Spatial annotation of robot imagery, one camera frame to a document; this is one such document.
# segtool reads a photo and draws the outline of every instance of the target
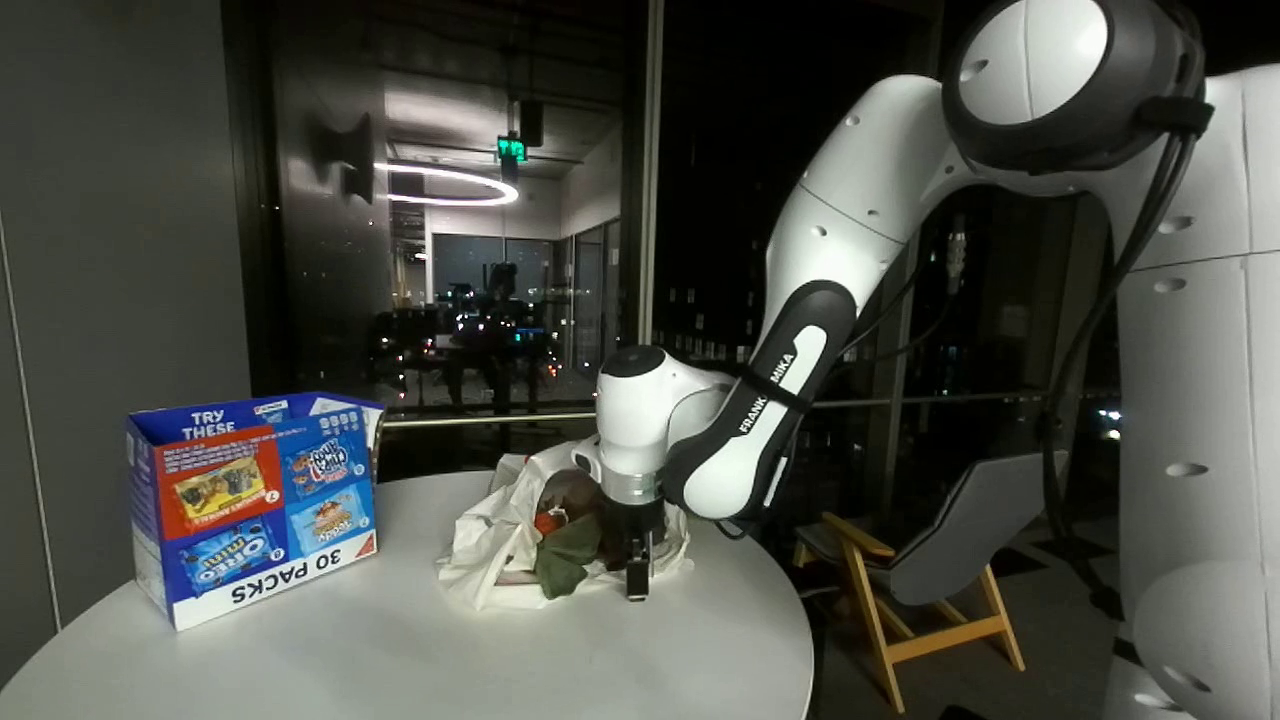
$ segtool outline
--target ceiling light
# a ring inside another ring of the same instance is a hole
[[[456,168],[432,168],[432,163],[376,163],[391,174],[424,174],[424,195],[390,193],[391,203],[428,203],[428,206],[500,206],[516,203],[519,193],[505,181],[456,170]]]

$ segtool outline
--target chair leg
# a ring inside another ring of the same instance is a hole
[[[869,622],[869,640],[872,640],[872,654],[877,654],[877,679],[884,682],[889,704],[898,707],[898,715],[908,715],[905,691],[898,682],[898,658],[889,654],[889,637],[884,637],[884,622],[881,622],[869,561],[863,561],[863,550],[843,546],[843,565],[850,565],[850,588],[851,588],[856,606],[860,606],[860,615]]]
[[[1011,630],[1011,618],[1009,618],[1009,606],[1004,606],[1004,597],[1000,597],[993,565],[985,565],[985,597],[988,597],[993,615],[1000,618],[1000,646],[1004,646],[1009,663],[1016,673],[1023,673],[1028,658],[1023,658],[1023,646],[1020,646],[1020,640]]]

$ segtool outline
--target white plastic bag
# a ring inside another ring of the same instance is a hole
[[[493,491],[456,514],[452,524],[452,546],[440,565],[440,588],[450,603],[456,606],[548,606],[553,601],[531,576],[537,565],[537,532],[531,514],[545,497],[545,482],[571,467],[571,448],[553,444],[537,456],[505,456],[493,470]],[[682,506],[666,506],[666,538],[651,546],[648,576],[671,576],[689,561],[689,524]],[[577,590],[600,590],[616,588],[619,576],[610,570],[600,561],[590,565],[590,576],[577,583]]]

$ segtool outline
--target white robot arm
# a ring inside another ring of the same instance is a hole
[[[1117,673],[1107,712],[1280,715],[1280,444],[1264,444],[1280,432],[1280,67],[1207,81],[1162,0],[1016,0],[944,85],[893,75],[860,94],[777,221],[759,344],[703,429],[627,463],[611,416],[657,404],[666,424],[711,381],[648,351],[616,404],[605,369],[610,497],[708,521],[770,505],[884,268],[969,184],[1090,193],[1113,221],[1120,597],[1141,663]],[[682,385],[637,391],[671,369]]]

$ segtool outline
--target cereal box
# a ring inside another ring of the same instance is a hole
[[[174,628],[376,550],[376,416],[320,391],[129,416],[137,581]]]

